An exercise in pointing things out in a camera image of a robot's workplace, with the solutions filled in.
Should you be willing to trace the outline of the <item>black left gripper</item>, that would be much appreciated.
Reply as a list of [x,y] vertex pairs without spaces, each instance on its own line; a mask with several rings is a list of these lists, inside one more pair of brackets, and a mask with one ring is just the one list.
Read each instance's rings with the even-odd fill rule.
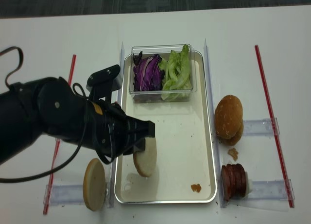
[[105,164],[121,155],[145,151],[145,137],[155,137],[154,122],[126,115],[117,103],[79,99],[79,105],[77,150],[94,150]]

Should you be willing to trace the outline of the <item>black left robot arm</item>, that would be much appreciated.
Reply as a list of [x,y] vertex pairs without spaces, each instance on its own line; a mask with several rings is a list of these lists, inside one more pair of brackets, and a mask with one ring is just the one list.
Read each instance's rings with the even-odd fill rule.
[[155,124],[125,114],[116,103],[74,94],[63,78],[13,84],[0,96],[0,160],[6,162],[42,134],[95,150],[99,158],[133,153]]

